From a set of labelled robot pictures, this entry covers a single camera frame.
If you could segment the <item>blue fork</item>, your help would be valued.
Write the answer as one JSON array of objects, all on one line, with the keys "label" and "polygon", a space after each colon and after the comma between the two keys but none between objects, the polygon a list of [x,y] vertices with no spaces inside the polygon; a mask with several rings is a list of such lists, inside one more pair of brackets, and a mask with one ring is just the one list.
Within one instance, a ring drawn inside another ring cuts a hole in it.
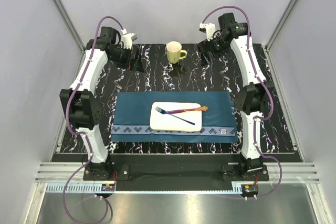
[{"label": "blue fork", "polygon": [[178,117],[178,116],[176,116],[176,115],[173,115],[173,114],[171,114],[171,113],[168,113],[168,112],[166,112],[164,109],[159,108],[158,106],[155,107],[155,110],[158,111],[158,112],[161,113],[161,114],[167,114],[167,115],[173,116],[173,117],[175,117],[175,118],[177,118],[177,119],[179,119],[179,120],[182,120],[182,121],[184,121],[184,122],[186,122],[186,123],[188,123],[188,124],[195,125],[194,122],[188,121],[188,120],[186,120],[186,119],[183,119],[183,118],[180,118],[180,117]]}]

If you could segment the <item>blue cloth placemat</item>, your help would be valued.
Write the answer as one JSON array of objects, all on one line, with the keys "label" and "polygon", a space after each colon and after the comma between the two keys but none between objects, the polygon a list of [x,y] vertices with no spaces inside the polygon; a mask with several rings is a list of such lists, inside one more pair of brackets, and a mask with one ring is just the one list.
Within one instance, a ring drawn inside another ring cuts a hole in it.
[{"label": "blue cloth placemat", "polygon": [[[153,130],[150,127],[154,102],[198,103],[202,128],[198,132]],[[114,142],[236,143],[234,103],[227,91],[120,92],[117,95],[111,137]]]}]

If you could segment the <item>white rectangular plate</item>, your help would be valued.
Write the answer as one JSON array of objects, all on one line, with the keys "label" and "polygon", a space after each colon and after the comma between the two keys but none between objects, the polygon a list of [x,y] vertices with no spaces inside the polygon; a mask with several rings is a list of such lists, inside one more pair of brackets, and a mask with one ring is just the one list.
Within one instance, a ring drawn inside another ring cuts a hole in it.
[{"label": "white rectangular plate", "polygon": [[164,109],[165,111],[192,109],[200,107],[198,103],[182,103],[182,102],[154,102],[151,107],[150,127],[153,130],[165,131],[182,131],[182,132],[198,132],[202,128],[202,111],[191,111],[174,114],[180,118],[194,122],[195,125],[188,124],[173,116],[161,114],[155,110],[155,107]]}]

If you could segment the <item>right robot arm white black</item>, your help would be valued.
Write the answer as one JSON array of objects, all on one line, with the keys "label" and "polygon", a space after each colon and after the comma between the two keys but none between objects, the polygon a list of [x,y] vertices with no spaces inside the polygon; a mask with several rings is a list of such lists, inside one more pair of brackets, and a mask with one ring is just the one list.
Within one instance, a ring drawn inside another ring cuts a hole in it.
[{"label": "right robot arm white black", "polygon": [[267,102],[272,101],[270,90],[273,83],[267,81],[258,64],[249,29],[249,23],[238,23],[233,13],[225,13],[215,24],[202,22],[199,30],[206,39],[197,46],[202,63],[210,57],[219,56],[231,50],[238,62],[243,86],[235,98],[235,107],[240,112],[243,124],[243,145],[238,165],[227,175],[231,178],[255,180],[264,174],[263,157],[260,148],[260,125]]}]

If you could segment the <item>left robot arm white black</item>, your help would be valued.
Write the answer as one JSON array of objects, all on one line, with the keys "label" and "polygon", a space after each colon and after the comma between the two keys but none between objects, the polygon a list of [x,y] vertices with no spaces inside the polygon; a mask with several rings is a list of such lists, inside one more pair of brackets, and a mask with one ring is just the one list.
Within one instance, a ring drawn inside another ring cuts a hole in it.
[{"label": "left robot arm white black", "polygon": [[116,174],[101,136],[99,122],[102,112],[94,92],[102,70],[110,61],[122,69],[144,70],[139,50],[132,48],[136,39],[135,33],[101,27],[100,34],[86,45],[85,61],[75,81],[68,89],[60,91],[68,131],[80,135],[88,153],[84,164],[86,180],[107,180]]}]

